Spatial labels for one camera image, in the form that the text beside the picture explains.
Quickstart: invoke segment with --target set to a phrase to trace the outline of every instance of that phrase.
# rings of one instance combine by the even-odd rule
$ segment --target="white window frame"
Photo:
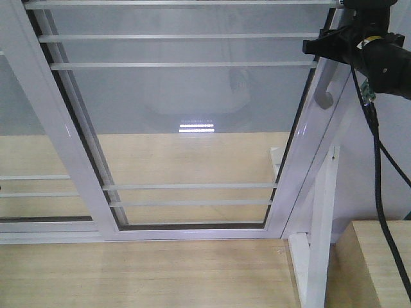
[[[332,26],[335,27],[339,20],[340,13],[334,16]],[[120,231],[19,0],[0,1],[0,48],[93,219],[92,223],[73,222],[70,225],[57,222],[0,223],[0,232],[7,235],[3,243],[21,243],[24,241],[21,234],[27,234],[28,243],[54,243],[61,232],[70,233],[62,241],[79,241],[79,238],[81,241],[280,238],[297,198],[304,195],[304,183],[312,181],[317,174],[331,142],[328,139],[345,112],[345,108],[338,104],[346,83],[344,67],[337,67],[336,74],[342,71],[342,77],[328,89],[323,89],[332,93],[333,106],[324,111],[313,99],[316,88],[324,87],[321,76],[329,65],[327,60],[320,59],[264,228]]]

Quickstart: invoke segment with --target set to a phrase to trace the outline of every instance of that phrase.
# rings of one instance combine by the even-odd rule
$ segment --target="light wood board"
[[[272,182],[289,133],[99,135],[116,184]],[[0,136],[0,175],[66,175],[47,136]],[[2,193],[76,191],[71,180],[0,181]],[[127,190],[122,201],[268,200],[271,189]],[[128,208],[135,223],[263,220],[267,206]],[[0,198],[0,217],[88,214],[79,198]]]
[[[282,240],[0,246],[2,308],[297,308]]]
[[[411,273],[411,221],[389,221],[389,228]],[[336,248],[353,307],[411,307],[377,221],[352,222]]]

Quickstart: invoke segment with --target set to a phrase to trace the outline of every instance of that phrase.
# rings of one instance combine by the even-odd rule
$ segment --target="aluminum frame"
[[[92,5],[97,4],[96,1],[91,1]],[[205,5],[211,5],[210,1],[204,1]],[[217,1],[216,4],[223,4],[223,1]],[[228,5],[234,4],[235,1],[227,1]],[[256,4],[255,1],[245,1],[248,4]],[[304,1],[282,1],[294,4],[303,4]],[[307,4],[313,2],[332,3],[332,1],[305,1]],[[28,5],[50,4],[49,1],[39,1],[35,3],[26,3]],[[33,106],[41,124],[46,133],[49,135],[57,153],[65,164],[68,173],[78,189],[79,195],[84,199],[91,216],[94,220],[97,230],[102,237],[96,236],[93,232],[84,233],[84,231],[73,232],[78,234],[83,240],[97,241],[104,239],[106,241],[122,241],[122,240],[162,240],[162,239],[252,239],[252,238],[273,238],[279,237],[282,223],[278,224],[278,211],[283,205],[275,198],[272,208],[267,217],[265,228],[258,229],[200,229],[200,230],[145,230],[145,231],[119,231],[118,226],[112,216],[109,204],[104,196],[103,190],[91,166],[90,160],[85,152],[82,140],[76,131],[73,120],[70,118],[69,112],[65,106],[62,95],[57,87],[57,84],[50,71],[49,65],[44,58],[44,54],[40,48],[40,44],[33,32],[31,24],[28,20],[23,4],[14,0],[3,0],[0,2],[0,46],[4,46],[3,51],[9,61],[10,67],[13,69],[23,91],[26,93],[30,103]],[[315,73],[313,86],[318,83],[321,75],[321,69],[324,63],[319,66]],[[288,165],[292,164],[293,155],[291,155]],[[284,180],[280,180],[279,188],[285,186],[290,181],[290,176],[285,176]],[[28,243],[36,241],[50,241],[55,243],[58,240],[58,235],[52,235],[54,232],[36,232],[35,234],[27,235]],[[62,241],[66,239],[75,239],[72,234],[66,232]],[[23,236],[16,234],[16,239],[23,241]]]
[[[216,39],[315,39],[318,33],[244,33],[244,34],[83,34],[41,35],[40,43],[78,42],[91,40],[216,40]]]
[[[122,67],[300,67],[316,68],[315,61],[278,62],[84,62],[52,63],[52,71],[72,71],[79,69],[107,69]]]
[[[338,7],[336,0],[203,0],[203,1],[30,1],[24,4],[27,10],[96,7],[158,7],[158,6],[248,6],[248,5],[329,5]]]

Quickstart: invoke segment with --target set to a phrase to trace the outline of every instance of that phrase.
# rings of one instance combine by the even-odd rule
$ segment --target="metal bar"
[[[104,69],[120,67],[304,67],[312,69],[317,66],[315,61],[277,61],[277,62],[84,62],[84,63],[53,63],[52,71],[68,71],[75,69]]]
[[[182,200],[182,201],[142,201],[142,202],[111,202],[110,207],[149,207],[167,205],[270,205],[270,200]]]
[[[324,306],[340,147],[330,147],[315,177],[310,263],[304,308]]]
[[[58,30],[50,11],[38,10],[34,12],[34,15],[41,28],[41,33],[45,35],[58,35]],[[54,62],[64,63],[69,61],[62,43],[49,44],[47,48],[49,49]],[[94,131],[91,118],[85,106],[82,93],[77,85],[74,72],[59,71],[58,75],[60,76],[61,82],[67,93],[69,104],[73,108],[73,112],[81,126],[81,134],[84,136],[87,143],[86,146],[88,147],[89,154],[92,156],[91,160],[96,166],[98,177],[104,185],[114,185],[114,180],[111,176],[107,161],[105,160],[97,134]],[[120,201],[117,191],[110,191],[108,196],[110,201]],[[114,212],[119,224],[128,224],[127,216],[123,209],[116,208]]]
[[[194,221],[194,222],[184,222],[184,223],[138,223],[138,224],[134,224],[134,225],[139,225],[139,226],[150,226],[150,225],[156,225],[156,226],[162,226],[162,225],[181,225],[181,224],[185,224],[185,225],[198,225],[199,223],[201,223],[202,225],[219,225],[219,224],[224,224],[224,225],[237,225],[237,224],[249,224],[249,223],[263,223],[263,220],[255,220],[255,221],[202,221],[202,222],[198,222],[198,221]]]
[[[77,192],[17,192],[14,194],[0,194],[0,198],[36,198],[36,197],[74,197],[79,196]]]
[[[337,10],[330,28],[337,29],[340,20],[345,19],[344,14],[346,13],[351,12]],[[349,79],[348,65],[338,66],[336,78],[328,87],[328,91],[336,99],[333,106],[323,110],[314,101],[313,95],[325,64],[326,60],[320,58],[310,88],[304,98],[301,115],[274,196],[273,207],[268,213],[267,227],[273,238],[288,238],[296,231],[309,232],[310,226],[308,229],[296,230],[288,228],[288,224],[294,220],[296,212],[304,203],[315,175],[331,145],[335,128],[346,111],[345,101],[340,103],[340,97]]]
[[[301,307],[304,307],[307,297],[308,263],[310,260],[310,246],[306,233],[291,234],[288,237],[294,275],[297,283]]]
[[[0,181],[12,180],[70,180],[69,175],[7,175],[0,176]]]
[[[250,6],[250,5],[315,5],[323,4],[331,7],[336,6],[334,0],[232,0],[232,1],[30,1],[24,4],[27,10],[47,10],[57,8],[84,8],[88,6],[95,7],[116,7],[116,8],[132,8],[132,7],[162,7],[162,6]]]
[[[40,43],[87,40],[315,39],[318,33],[41,35]]]
[[[97,231],[83,232],[9,232],[2,233],[0,244],[100,243]]]
[[[104,185],[103,191],[122,189],[264,189],[274,188],[274,183],[225,183],[225,184],[141,184]]]

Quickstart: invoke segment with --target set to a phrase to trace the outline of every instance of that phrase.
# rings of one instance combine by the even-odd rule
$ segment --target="horizontal bar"
[[[75,69],[103,69],[116,67],[305,67],[316,68],[315,61],[288,62],[172,62],[172,63],[142,63],[142,62],[85,62],[85,63],[53,63],[52,71],[70,71]]]
[[[0,194],[0,198],[36,198],[36,197],[74,197],[78,196],[77,192],[18,192],[15,194]]]
[[[244,34],[84,34],[41,35],[40,43],[63,43],[78,40],[213,40],[213,39],[315,39],[318,33],[244,33]]]
[[[162,225],[237,225],[237,224],[243,224],[243,223],[264,223],[263,220],[255,220],[255,221],[194,221],[194,222],[178,222],[178,223],[136,223],[136,224],[130,224],[131,226],[150,226],[150,225],[155,225],[155,226],[162,226]]]
[[[225,183],[225,184],[142,184],[142,185],[104,185],[104,191],[122,189],[263,189],[274,188],[274,183]]]
[[[0,176],[0,181],[10,180],[70,180],[69,175],[8,175]]]
[[[270,205],[271,200],[184,200],[184,201],[142,201],[142,202],[111,202],[110,207],[147,207],[176,205]]]
[[[231,1],[30,1],[24,4],[27,10],[47,10],[56,8],[84,8],[94,6],[100,8],[117,7],[162,7],[162,6],[249,6],[249,5],[315,5],[324,4],[335,7],[335,0],[231,0]]]
[[[83,232],[8,232],[0,236],[0,244],[48,244],[48,243],[101,243],[98,231]]]

